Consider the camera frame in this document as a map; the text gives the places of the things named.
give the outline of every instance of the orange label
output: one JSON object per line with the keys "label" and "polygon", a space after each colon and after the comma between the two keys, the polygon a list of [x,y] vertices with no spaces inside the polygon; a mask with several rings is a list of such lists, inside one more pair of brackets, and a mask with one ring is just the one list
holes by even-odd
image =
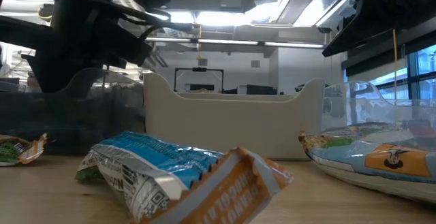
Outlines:
{"label": "orange label", "polygon": [[431,177],[426,156],[429,152],[404,146],[383,144],[365,158],[365,166],[377,170]]}
{"label": "orange label", "polygon": [[23,152],[19,156],[19,161],[22,164],[28,164],[32,162],[42,154],[42,152],[44,151],[44,145],[46,143],[47,143],[47,135],[44,134],[41,136],[41,138],[38,141],[34,140],[32,142],[32,147],[26,150],[25,152]]}
{"label": "orange label", "polygon": [[236,165],[229,175],[182,223],[244,223],[269,198],[262,180],[252,171],[248,157]]}

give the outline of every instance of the barcode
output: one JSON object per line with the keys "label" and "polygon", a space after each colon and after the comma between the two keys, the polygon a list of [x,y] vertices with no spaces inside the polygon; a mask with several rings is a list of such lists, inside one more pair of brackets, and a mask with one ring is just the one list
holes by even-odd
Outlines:
{"label": "barcode", "polygon": [[170,199],[151,177],[138,174],[123,165],[124,197],[132,214],[139,221],[151,217],[158,209],[166,209]]}

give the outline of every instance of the window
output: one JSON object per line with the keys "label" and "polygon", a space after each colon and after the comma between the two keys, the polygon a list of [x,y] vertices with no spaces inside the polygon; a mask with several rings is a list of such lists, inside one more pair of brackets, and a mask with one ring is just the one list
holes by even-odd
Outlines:
{"label": "window", "polygon": [[420,82],[420,98],[421,99],[436,98],[436,79],[432,78]]}
{"label": "window", "polygon": [[418,51],[418,74],[436,71],[435,54],[436,45]]}
{"label": "window", "polygon": [[[396,71],[397,99],[436,99],[436,45],[407,55],[406,68]],[[369,81],[385,99],[395,99],[395,73]]]}
{"label": "window", "polygon": [[[379,89],[384,99],[395,99],[395,88]],[[407,85],[399,85],[396,87],[396,99],[409,99],[409,88]]]}
{"label": "window", "polygon": [[[405,78],[407,78],[407,68],[403,68],[403,69],[396,71],[396,80],[402,80]],[[374,84],[375,86],[377,86],[377,85],[386,84],[386,83],[394,82],[394,81],[395,81],[395,73],[392,72],[390,74],[386,74],[382,77],[378,77],[378,78],[371,80],[369,82],[371,84]]]}

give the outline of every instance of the black cable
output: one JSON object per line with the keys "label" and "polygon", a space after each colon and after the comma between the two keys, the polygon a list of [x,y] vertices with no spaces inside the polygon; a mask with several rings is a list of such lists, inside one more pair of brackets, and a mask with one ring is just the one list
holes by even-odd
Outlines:
{"label": "black cable", "polygon": [[143,42],[149,35],[150,33],[152,33],[155,30],[158,30],[160,27],[150,27],[147,30],[145,30],[144,33],[141,34],[141,36],[139,36],[139,40],[141,42]]}
{"label": "black cable", "polygon": [[145,12],[140,12],[138,10],[132,9],[130,7],[125,7],[123,5],[118,5],[113,2],[105,1],[105,0],[84,0],[89,3],[94,3],[95,5],[100,6],[102,9],[106,10],[115,10],[117,12],[127,14],[129,16],[134,16],[136,18],[139,18],[141,20],[145,20],[149,22],[151,25],[158,25],[160,27],[167,27],[171,29],[176,29],[180,31],[191,31],[192,30],[192,24],[185,24],[185,23],[173,23],[167,20],[161,20],[154,16],[148,15]]}

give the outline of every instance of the beige plastic bin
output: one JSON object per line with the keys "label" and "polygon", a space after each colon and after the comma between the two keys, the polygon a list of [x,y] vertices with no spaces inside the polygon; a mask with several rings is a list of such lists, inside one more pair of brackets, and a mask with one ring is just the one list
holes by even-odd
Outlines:
{"label": "beige plastic bin", "polygon": [[298,134],[320,132],[324,80],[296,96],[175,93],[144,76],[146,132],[167,142],[225,152],[243,147],[272,159],[308,159]]}

